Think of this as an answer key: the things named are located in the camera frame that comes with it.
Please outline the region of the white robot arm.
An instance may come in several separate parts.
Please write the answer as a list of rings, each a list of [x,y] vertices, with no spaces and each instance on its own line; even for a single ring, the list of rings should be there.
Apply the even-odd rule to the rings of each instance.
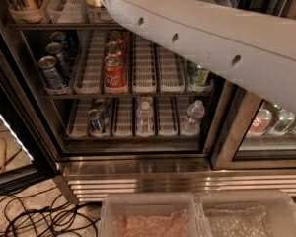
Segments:
[[[195,0],[86,0],[128,30],[296,115],[296,20]]]

